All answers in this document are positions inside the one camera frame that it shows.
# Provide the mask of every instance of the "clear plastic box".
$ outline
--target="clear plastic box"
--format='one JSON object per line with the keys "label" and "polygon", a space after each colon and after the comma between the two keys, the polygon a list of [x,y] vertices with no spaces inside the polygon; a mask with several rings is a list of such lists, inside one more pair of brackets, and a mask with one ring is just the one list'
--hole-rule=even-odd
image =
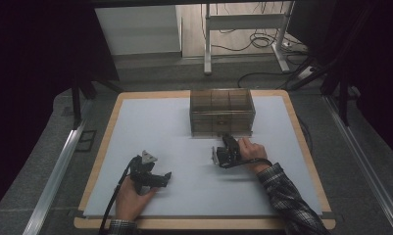
{"label": "clear plastic box", "polygon": [[251,136],[254,117],[254,103],[248,89],[190,92],[190,122],[193,136]]}

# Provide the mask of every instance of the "sleeve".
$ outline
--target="sleeve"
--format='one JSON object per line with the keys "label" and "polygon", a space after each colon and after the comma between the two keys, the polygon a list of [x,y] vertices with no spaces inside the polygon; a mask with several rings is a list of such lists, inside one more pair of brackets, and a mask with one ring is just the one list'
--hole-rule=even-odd
{"label": "sleeve", "polygon": [[110,223],[110,229],[107,235],[133,235],[137,224],[135,222],[113,219]]}
{"label": "sleeve", "polygon": [[257,176],[270,197],[271,206],[284,219],[287,234],[330,234],[279,164]]}

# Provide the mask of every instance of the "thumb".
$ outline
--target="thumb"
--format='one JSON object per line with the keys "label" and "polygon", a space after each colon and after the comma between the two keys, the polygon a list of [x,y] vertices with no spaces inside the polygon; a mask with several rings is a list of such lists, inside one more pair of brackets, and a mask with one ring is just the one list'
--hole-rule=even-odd
{"label": "thumb", "polygon": [[144,201],[148,203],[156,195],[157,191],[159,191],[159,188],[151,188],[150,191],[142,196]]}

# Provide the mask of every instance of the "wooden frame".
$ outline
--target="wooden frame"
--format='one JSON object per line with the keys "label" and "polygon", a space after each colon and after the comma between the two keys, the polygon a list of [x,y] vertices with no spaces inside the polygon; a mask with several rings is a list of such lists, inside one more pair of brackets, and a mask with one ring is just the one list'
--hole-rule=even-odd
{"label": "wooden frame", "polygon": [[[321,186],[318,172],[301,130],[299,121],[294,112],[290,98],[287,92],[282,90],[252,90],[251,94],[255,96],[281,96],[283,98],[288,115],[294,127],[296,137],[304,156],[306,166],[312,177],[313,184],[318,194],[321,211],[331,214],[331,208]],[[111,114],[107,129],[101,142],[95,164],[92,168],[89,180],[86,184],[85,191],[80,201],[78,210],[83,212],[89,200],[90,194],[94,188],[95,182],[105,159],[108,145],[113,134],[114,126],[117,123],[120,108],[124,99],[163,99],[163,98],[185,98],[190,97],[190,91],[161,91],[161,92],[125,92],[119,95]],[[88,219],[76,217],[74,226],[76,228],[99,228],[101,219]],[[333,229],[335,226],[334,218],[323,218],[324,226],[327,229]],[[137,226],[140,229],[282,229],[284,222],[275,217],[258,217],[258,218],[138,218]]]}

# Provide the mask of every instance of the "human hand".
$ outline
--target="human hand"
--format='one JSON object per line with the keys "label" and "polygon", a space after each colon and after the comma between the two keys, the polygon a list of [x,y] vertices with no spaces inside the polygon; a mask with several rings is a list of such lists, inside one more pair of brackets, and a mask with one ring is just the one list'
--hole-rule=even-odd
{"label": "human hand", "polygon": [[134,181],[129,176],[126,177],[117,195],[116,219],[134,221],[141,215],[157,190],[158,188],[152,188],[145,195],[138,195],[135,192]]}
{"label": "human hand", "polygon": [[[253,159],[266,159],[267,152],[266,148],[263,145],[251,143],[251,141],[247,137],[243,137],[238,140],[239,144],[239,153],[242,156],[242,160],[253,160]],[[270,165],[266,163],[256,163],[256,164],[246,164],[247,167],[255,172],[259,173],[266,168],[269,168]]]}

